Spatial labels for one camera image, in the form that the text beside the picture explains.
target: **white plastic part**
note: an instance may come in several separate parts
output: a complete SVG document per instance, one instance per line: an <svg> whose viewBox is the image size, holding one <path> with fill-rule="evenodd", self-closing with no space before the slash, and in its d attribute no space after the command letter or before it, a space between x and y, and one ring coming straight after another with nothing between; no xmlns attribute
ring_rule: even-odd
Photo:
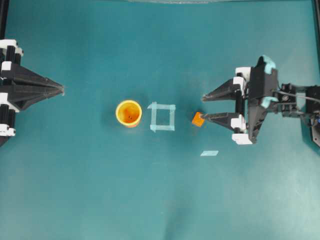
<svg viewBox="0 0 320 240"><path fill-rule="evenodd" d="M17 41L15 39L2 39L0 40L0 49L7 49L8 46L18 47Z"/></svg>
<svg viewBox="0 0 320 240"><path fill-rule="evenodd" d="M0 124L0 136L6 136L6 133L8 130L9 130L8 124Z"/></svg>
<svg viewBox="0 0 320 240"><path fill-rule="evenodd" d="M247 133L234 133L232 134L232 140L235 141L238 145L252 144Z"/></svg>
<svg viewBox="0 0 320 240"><path fill-rule="evenodd" d="M10 71L11 70L11 61L3 61L1 64L1 71Z"/></svg>
<svg viewBox="0 0 320 240"><path fill-rule="evenodd" d="M235 76L233 78L233 84L240 84L240 90L242 95L245 94L246 80L241 76Z"/></svg>
<svg viewBox="0 0 320 240"><path fill-rule="evenodd" d="M16 129L10 127L9 130L6 132L7 137L14 137L16 135Z"/></svg>
<svg viewBox="0 0 320 240"><path fill-rule="evenodd" d="M250 73L251 73L250 66L242 66L242 67L237 67L235 69L235 75L242 74L242 76L244 77L247 83L250 81Z"/></svg>
<svg viewBox="0 0 320 240"><path fill-rule="evenodd" d="M239 114L238 118L232 118L230 125L233 129L239 128L241 131L245 131L247 129L246 120L242 114Z"/></svg>
<svg viewBox="0 0 320 240"><path fill-rule="evenodd" d="M8 46L14 46L15 51L14 53L20 54L21 57L24 55L24 51L21 47L18 47L17 41L15 39L3 39L0 40L0 49L2 49L2 52L4 55L7 54L7 48Z"/></svg>
<svg viewBox="0 0 320 240"><path fill-rule="evenodd" d="M8 102L8 93L7 92L0 92L0 105L7 104L9 109L15 110L16 113L19 113L19 109L13 106L10 102Z"/></svg>
<svg viewBox="0 0 320 240"><path fill-rule="evenodd" d="M16 47L16 48L15 48L15 53L16 53L16 54L20 54L21 57L24 56L24 51L22 50L21 47Z"/></svg>

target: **small orange block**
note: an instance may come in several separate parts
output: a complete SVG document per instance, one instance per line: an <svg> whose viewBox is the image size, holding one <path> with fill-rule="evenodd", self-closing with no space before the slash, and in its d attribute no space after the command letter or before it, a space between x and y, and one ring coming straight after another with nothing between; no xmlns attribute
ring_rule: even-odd
<svg viewBox="0 0 320 240"><path fill-rule="evenodd" d="M205 120L200 117L201 115L202 115L201 112L198 112L198 111L197 111L197 112L195 113L195 115L194 115L194 117L193 117L193 119L192 119L192 124L193 124L193 125L196 125L197 127L201 127L201 126L204 124Z"/></svg>

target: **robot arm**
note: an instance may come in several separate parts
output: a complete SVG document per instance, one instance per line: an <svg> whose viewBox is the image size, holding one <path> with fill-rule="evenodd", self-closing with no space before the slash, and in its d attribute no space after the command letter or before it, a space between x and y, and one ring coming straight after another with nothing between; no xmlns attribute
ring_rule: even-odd
<svg viewBox="0 0 320 240"><path fill-rule="evenodd" d="M62 85L20 66L23 55L16 40L0 40L0 146L16 135L16 113L64 92Z"/></svg>
<svg viewBox="0 0 320 240"><path fill-rule="evenodd" d="M311 128L312 140L320 147L320 86L282 84L278 89L278 71L275 63L261 56L255 67L238 67L236 76L202 100L235 101L234 112L204 114L202 118L233 131L232 140L239 145L255 144L259 130L268 113L282 113L283 117L301 118ZM297 106L297 97L306 99L306 111ZM245 102L247 101L247 122Z"/></svg>

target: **teal mat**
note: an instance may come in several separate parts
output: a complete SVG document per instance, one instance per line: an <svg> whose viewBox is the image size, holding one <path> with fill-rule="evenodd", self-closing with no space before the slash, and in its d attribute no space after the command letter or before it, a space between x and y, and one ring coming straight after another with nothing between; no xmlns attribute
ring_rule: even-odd
<svg viewBox="0 0 320 240"><path fill-rule="evenodd" d="M251 146L191 125L232 112L202 95L262 54L280 83L320 84L310 0L11 0L6 37L65 96L19 113L0 148L0 239L319 239L320 152L298 119L268 115ZM125 99L142 106L133 129L115 118ZM176 106L175 131L150 130L152 102Z"/></svg>

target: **orange cup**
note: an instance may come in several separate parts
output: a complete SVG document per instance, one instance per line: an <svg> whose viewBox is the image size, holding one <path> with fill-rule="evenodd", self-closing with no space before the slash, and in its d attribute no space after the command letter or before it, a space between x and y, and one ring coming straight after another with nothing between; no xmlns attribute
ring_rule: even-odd
<svg viewBox="0 0 320 240"><path fill-rule="evenodd" d="M125 100L116 107L115 116L122 125L134 128L140 123L142 109L136 101Z"/></svg>

